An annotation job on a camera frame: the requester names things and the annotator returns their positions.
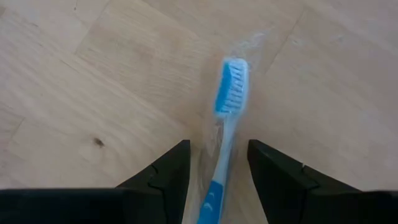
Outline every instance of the clear plastic packaging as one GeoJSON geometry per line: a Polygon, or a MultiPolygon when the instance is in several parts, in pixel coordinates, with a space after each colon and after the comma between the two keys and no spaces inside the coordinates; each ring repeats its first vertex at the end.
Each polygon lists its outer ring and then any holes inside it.
{"type": "MultiPolygon", "coordinates": [[[[263,59],[264,44],[267,36],[267,31],[259,32],[252,35],[247,40],[238,42],[234,45],[230,52],[225,55],[225,58],[243,58],[249,64],[251,73],[254,71],[261,60],[263,59]]],[[[218,76],[221,79],[221,70],[219,68],[218,76]]],[[[211,178],[217,164],[220,153],[220,146],[223,137],[223,120],[214,115],[214,100],[216,96],[211,99],[209,108],[206,109],[205,124],[203,129],[203,148],[200,151],[199,170],[198,170],[198,189],[200,191],[200,198],[206,195],[211,178]]],[[[231,158],[234,158],[236,150],[233,147],[231,158]]]]}

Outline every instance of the toothbrush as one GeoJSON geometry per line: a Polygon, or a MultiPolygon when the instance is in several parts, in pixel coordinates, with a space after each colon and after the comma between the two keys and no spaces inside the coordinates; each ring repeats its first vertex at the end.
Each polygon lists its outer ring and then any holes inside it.
{"type": "Polygon", "coordinates": [[[246,107],[248,89],[248,63],[241,58],[226,58],[215,101],[215,115],[224,121],[223,141],[213,178],[200,209],[198,224],[220,222],[235,127],[246,107]]]}

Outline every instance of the black object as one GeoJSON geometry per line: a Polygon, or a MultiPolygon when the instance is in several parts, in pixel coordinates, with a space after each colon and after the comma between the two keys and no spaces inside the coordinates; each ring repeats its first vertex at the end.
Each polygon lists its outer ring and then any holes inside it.
{"type": "Polygon", "coordinates": [[[189,176],[184,140],[115,189],[0,190],[0,223],[181,223],[189,176]]]}
{"type": "Polygon", "coordinates": [[[397,192],[361,192],[258,140],[248,161],[270,224],[398,223],[397,192]]]}

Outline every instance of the wood grain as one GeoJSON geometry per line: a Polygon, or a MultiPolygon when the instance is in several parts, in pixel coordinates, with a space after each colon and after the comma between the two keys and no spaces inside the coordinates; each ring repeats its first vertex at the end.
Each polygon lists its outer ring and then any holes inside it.
{"type": "Polygon", "coordinates": [[[220,62],[266,40],[222,223],[266,223],[259,139],[361,190],[398,189],[396,2],[0,0],[0,188],[113,187],[192,140],[184,223],[220,143],[220,62]]]}

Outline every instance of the light wood surface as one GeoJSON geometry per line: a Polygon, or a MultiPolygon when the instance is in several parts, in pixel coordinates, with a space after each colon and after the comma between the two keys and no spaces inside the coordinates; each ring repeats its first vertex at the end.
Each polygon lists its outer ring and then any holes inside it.
{"type": "Polygon", "coordinates": [[[266,223],[248,139],[398,189],[397,15],[392,0],[0,0],[0,188],[114,187],[191,139],[195,223],[220,62],[266,31],[223,223],[266,223]]]}

